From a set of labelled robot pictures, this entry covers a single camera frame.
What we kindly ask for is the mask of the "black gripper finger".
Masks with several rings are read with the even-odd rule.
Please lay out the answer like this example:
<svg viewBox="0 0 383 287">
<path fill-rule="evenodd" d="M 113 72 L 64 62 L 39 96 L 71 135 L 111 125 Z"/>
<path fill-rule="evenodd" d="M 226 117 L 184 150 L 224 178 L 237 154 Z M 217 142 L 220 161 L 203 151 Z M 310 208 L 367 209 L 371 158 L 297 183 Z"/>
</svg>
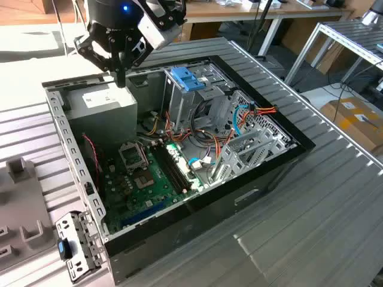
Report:
<svg viewBox="0 0 383 287">
<path fill-rule="evenodd" d="M 120 59 L 118 54 L 111 53 L 111 57 L 106 58 L 93 49 L 93 40 L 90 36 L 79 36 L 74 39 L 75 48 L 79 55 L 90 61 L 100 70 L 113 73 L 117 87 L 120 87 Z"/>
<path fill-rule="evenodd" d="M 126 86 L 126 72 L 139 66 L 150 54 L 143 35 L 122 35 L 120 48 L 120 87 Z"/>
</svg>

